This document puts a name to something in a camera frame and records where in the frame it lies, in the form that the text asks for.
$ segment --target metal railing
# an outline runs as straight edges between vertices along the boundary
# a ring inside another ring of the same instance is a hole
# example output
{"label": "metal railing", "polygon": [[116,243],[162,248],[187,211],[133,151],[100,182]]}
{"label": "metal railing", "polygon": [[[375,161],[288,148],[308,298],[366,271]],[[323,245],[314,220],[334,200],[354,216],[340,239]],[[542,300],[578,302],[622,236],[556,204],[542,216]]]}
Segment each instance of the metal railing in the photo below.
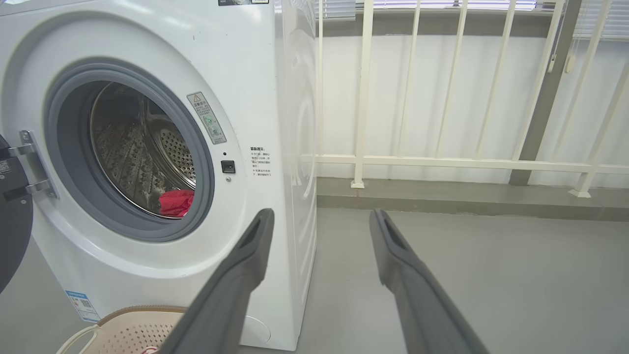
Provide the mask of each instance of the metal railing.
{"label": "metal railing", "polygon": [[[336,154],[320,154],[317,156],[318,163],[332,163],[332,164],[353,164],[355,166],[354,176],[352,181],[352,188],[364,188],[363,183],[363,166],[366,164],[376,165],[395,165],[395,166],[438,166],[438,167],[456,167],[456,168],[491,168],[491,169],[522,169],[530,171],[562,171],[580,173],[580,178],[574,187],[570,191],[571,194],[577,197],[590,197],[588,189],[590,188],[594,177],[599,173],[610,174],[629,174],[629,166],[613,165],[613,164],[601,164],[599,162],[599,155],[601,152],[601,146],[606,139],[609,127],[616,119],[614,114],[619,101],[621,101],[621,94],[629,76],[629,64],[625,65],[625,68],[617,83],[616,90],[613,94],[607,112],[603,118],[603,122],[598,129],[594,144],[589,151],[587,159],[583,163],[567,163],[557,160],[559,151],[561,150],[566,132],[571,124],[572,116],[579,97],[582,93],[582,87],[587,76],[588,70],[592,64],[594,53],[598,46],[598,43],[603,32],[603,26],[605,24],[606,17],[609,13],[611,0],[604,0],[603,7],[601,8],[592,39],[587,48],[585,62],[579,73],[577,81],[577,88],[572,96],[571,103],[569,105],[568,114],[564,118],[559,137],[554,147],[552,157],[549,161],[521,161],[519,160],[522,148],[524,146],[526,135],[531,124],[533,112],[537,102],[538,95],[542,88],[542,82],[544,75],[552,68],[548,67],[550,58],[552,55],[553,43],[557,30],[559,28],[559,22],[562,16],[562,10],[564,8],[564,0],[549,0],[546,3],[555,3],[555,8],[552,11],[552,19],[550,28],[548,29],[548,35],[546,37],[542,57],[540,58],[540,65],[535,76],[535,82],[532,87],[532,93],[529,97],[528,108],[526,109],[525,122],[521,127],[521,133],[519,139],[516,141],[513,157],[508,159],[481,159],[481,151],[487,137],[488,122],[497,117],[492,116],[492,108],[494,105],[497,84],[501,76],[503,64],[505,62],[505,51],[509,42],[509,33],[511,31],[511,25],[513,24],[513,17],[515,14],[516,0],[511,0],[509,8],[506,12],[506,21],[504,24],[503,37],[501,47],[498,54],[498,61],[494,71],[494,76],[489,92],[489,99],[484,113],[484,118],[481,125],[481,134],[476,144],[475,158],[446,158],[442,157],[443,151],[443,136],[448,129],[448,121],[450,118],[450,109],[453,105],[452,99],[452,81],[457,75],[457,68],[459,63],[459,54],[461,48],[461,42],[463,39],[463,32],[465,28],[465,18],[467,16],[468,0],[462,0],[461,11],[459,18],[459,29],[457,31],[457,40],[455,44],[454,57],[452,59],[452,67],[450,69],[450,78],[448,82],[448,89],[445,98],[445,104],[443,108],[443,115],[441,117],[440,129],[438,133],[437,149],[434,156],[430,157],[411,157],[402,156],[401,148],[404,145],[404,129],[406,122],[408,121],[408,98],[412,94],[413,88],[413,70],[412,65],[409,65],[409,70],[406,77],[406,91],[404,93],[403,107],[402,107],[402,119],[399,128],[398,145],[396,154],[394,156],[369,156],[365,155],[365,131],[367,127],[367,102],[369,91],[369,74],[370,74],[370,61],[371,61],[371,42],[372,42],[372,27],[373,27],[373,15],[374,15],[374,0],[365,0],[364,3],[364,19],[363,19],[363,35],[362,35],[362,56],[360,63],[360,87],[359,87],[359,100],[357,111],[357,124],[356,124],[356,141],[355,141],[355,154],[354,155],[336,155]],[[420,9],[415,9],[415,17],[413,21],[413,36],[410,52],[410,62],[414,61],[415,45],[417,42],[417,26],[420,18]],[[323,33],[323,22],[319,17],[319,33]],[[319,63],[318,63],[318,80],[319,80],[319,95],[318,95],[318,118],[319,118],[319,131],[323,128],[323,103],[322,103],[322,82],[323,82],[323,38],[319,41]]]}

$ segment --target stainless steel drum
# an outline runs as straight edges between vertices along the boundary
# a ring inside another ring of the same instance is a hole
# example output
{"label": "stainless steel drum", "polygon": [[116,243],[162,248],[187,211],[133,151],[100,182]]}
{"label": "stainless steel drum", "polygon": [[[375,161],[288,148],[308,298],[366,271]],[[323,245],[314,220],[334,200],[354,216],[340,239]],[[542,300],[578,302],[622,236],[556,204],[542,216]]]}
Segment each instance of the stainless steel drum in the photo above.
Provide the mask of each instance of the stainless steel drum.
{"label": "stainless steel drum", "polygon": [[175,124],[153,101],[128,86],[109,83],[90,114],[90,136],[101,169],[129,202],[160,214],[159,197],[194,190],[192,156]]}

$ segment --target door hinge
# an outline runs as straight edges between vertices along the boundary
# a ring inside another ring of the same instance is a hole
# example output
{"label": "door hinge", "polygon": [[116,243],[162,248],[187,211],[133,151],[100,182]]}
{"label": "door hinge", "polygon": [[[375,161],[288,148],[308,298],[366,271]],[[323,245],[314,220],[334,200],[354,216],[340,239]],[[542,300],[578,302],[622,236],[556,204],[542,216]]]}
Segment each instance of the door hinge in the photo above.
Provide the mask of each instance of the door hinge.
{"label": "door hinge", "polygon": [[22,130],[19,132],[19,140],[22,143],[22,146],[18,147],[9,147],[8,149],[4,149],[0,152],[4,157],[18,157],[24,156],[26,164],[30,167],[31,176],[35,179],[36,182],[30,183],[29,185],[24,186],[24,191],[28,194],[34,194],[38,191],[45,191],[46,194],[50,198],[56,198],[57,193],[55,192],[55,188],[48,177],[48,173],[42,164],[42,160],[40,159],[38,153],[38,146],[35,142],[35,137],[33,132],[30,130]]}

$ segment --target sticker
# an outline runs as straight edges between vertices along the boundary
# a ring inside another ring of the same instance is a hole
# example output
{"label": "sticker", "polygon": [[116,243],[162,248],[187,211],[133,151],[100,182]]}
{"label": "sticker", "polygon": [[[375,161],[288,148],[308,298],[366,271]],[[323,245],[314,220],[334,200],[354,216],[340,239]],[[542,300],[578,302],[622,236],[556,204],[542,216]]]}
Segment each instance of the sticker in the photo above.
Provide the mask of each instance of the sticker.
{"label": "sticker", "polygon": [[263,147],[251,147],[251,169],[254,176],[271,177],[271,154]]}
{"label": "sticker", "polygon": [[218,0],[218,6],[268,4],[269,0]]}
{"label": "sticker", "polygon": [[194,107],[194,110],[197,111],[199,118],[203,121],[205,129],[208,130],[212,144],[227,142],[227,138],[223,134],[223,129],[221,129],[221,125],[218,123],[214,112],[212,112],[212,108],[209,107],[203,94],[200,92],[191,93],[187,97],[190,104]]}
{"label": "sticker", "polygon": [[11,172],[11,168],[9,167],[9,161],[4,160],[0,161],[0,174],[5,174]]}
{"label": "sticker", "polygon": [[83,321],[98,322],[101,320],[100,316],[98,316],[96,310],[94,310],[85,294],[67,290],[65,293],[68,294],[70,301],[72,301],[74,308],[77,309],[77,312],[81,315]]}

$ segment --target white basket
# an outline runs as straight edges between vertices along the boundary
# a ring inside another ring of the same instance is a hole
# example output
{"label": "white basket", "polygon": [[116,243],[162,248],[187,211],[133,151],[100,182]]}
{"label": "white basket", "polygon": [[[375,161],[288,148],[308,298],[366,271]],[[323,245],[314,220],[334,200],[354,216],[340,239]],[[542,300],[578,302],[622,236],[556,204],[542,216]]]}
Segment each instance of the white basket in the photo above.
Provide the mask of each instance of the white basket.
{"label": "white basket", "polygon": [[92,338],[81,354],[139,354],[159,347],[186,311],[175,306],[134,306],[118,310],[70,337],[57,354],[64,354],[87,333]]}

